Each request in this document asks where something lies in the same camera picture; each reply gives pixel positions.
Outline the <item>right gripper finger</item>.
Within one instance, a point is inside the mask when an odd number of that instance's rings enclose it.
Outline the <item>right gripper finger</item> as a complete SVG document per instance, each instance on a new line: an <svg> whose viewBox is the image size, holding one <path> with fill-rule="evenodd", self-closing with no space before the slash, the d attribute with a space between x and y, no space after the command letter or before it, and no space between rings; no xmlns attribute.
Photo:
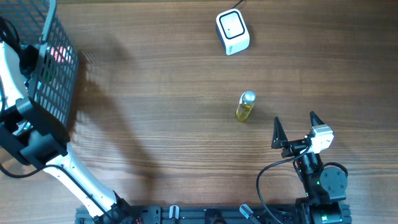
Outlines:
<svg viewBox="0 0 398 224"><path fill-rule="evenodd" d="M271 142L272 149L285 148L288 145L288 139L278 116L274 118L274 132Z"/></svg>
<svg viewBox="0 0 398 224"><path fill-rule="evenodd" d="M310 112L310 122L312 126L324 125L325 123L317 116L314 111Z"/></svg>

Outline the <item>yellow dish soap bottle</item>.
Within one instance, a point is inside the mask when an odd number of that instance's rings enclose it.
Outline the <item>yellow dish soap bottle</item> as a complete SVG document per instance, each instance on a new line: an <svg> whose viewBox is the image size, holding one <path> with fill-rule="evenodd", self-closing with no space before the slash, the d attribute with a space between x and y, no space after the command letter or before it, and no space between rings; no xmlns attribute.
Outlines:
<svg viewBox="0 0 398 224"><path fill-rule="evenodd" d="M239 121L245 121L248 119L251 110L254 108L256 102L256 94L253 91L245 91L240 99L236 109L236 118Z"/></svg>

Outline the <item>red white tissue pack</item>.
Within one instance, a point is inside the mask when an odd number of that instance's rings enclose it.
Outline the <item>red white tissue pack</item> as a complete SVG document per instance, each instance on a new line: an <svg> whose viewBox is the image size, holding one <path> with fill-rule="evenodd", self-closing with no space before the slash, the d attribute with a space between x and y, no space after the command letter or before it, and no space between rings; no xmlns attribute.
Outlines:
<svg viewBox="0 0 398 224"><path fill-rule="evenodd" d="M51 56L58 63L71 62L70 46L68 47L51 47L49 48Z"/></svg>

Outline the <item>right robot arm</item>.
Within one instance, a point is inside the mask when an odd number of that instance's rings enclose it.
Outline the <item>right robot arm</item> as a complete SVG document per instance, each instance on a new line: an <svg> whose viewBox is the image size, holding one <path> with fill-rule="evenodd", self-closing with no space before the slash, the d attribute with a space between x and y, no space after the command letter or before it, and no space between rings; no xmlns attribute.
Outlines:
<svg viewBox="0 0 398 224"><path fill-rule="evenodd" d="M322 162L320 153L334 139L333 130L315 112L310 113L312 128L299 140L289 141L280 119L274 118L271 148L294 163L306 192L296 201L302 223L351 223L349 205L343 204L348 186L348 170L337 162Z"/></svg>

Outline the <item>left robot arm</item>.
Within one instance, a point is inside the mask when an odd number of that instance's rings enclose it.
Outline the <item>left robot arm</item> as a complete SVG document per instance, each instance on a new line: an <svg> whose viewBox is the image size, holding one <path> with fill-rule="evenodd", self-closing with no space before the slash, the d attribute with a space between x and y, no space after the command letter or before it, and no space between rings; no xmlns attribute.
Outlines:
<svg viewBox="0 0 398 224"><path fill-rule="evenodd" d="M42 55L22 46L14 25L1 19L1 146L25 166L57 178L82 203L94 223L137 223L138 215L81 163L63 125L66 87L62 71L71 56Z"/></svg>

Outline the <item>white barcode scanner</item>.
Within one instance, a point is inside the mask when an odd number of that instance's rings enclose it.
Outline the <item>white barcode scanner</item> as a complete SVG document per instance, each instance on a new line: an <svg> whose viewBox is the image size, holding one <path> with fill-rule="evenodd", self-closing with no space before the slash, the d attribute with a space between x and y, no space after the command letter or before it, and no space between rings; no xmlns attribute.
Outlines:
<svg viewBox="0 0 398 224"><path fill-rule="evenodd" d="M249 47L249 31L238 9L230 9L217 15L216 33L226 55L236 54Z"/></svg>

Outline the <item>dark grey plastic basket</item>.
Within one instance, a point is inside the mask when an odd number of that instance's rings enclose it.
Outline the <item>dark grey plastic basket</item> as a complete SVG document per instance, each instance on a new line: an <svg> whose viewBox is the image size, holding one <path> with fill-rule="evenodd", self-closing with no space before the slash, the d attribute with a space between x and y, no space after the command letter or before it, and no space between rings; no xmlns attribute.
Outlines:
<svg viewBox="0 0 398 224"><path fill-rule="evenodd" d="M68 122L79 66L78 54L57 15L57 1L1 0L1 18L25 49L35 47L39 54L35 70L24 78L27 94L54 115ZM70 46L71 62L58 63L49 48Z"/></svg>

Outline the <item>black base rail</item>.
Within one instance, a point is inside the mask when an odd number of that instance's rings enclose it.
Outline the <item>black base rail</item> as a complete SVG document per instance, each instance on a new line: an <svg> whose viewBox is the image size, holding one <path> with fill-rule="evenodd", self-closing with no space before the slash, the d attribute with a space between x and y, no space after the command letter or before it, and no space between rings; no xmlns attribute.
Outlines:
<svg viewBox="0 0 398 224"><path fill-rule="evenodd" d="M270 205L270 213L263 207L252 207L247 215L239 207L171 207L133 206L130 211L110 210L106 215L91 217L85 208L76 210L75 222L142 223L142 224L211 224L211 223L343 223L353 219L349 205L332 204L308 206L302 204Z"/></svg>

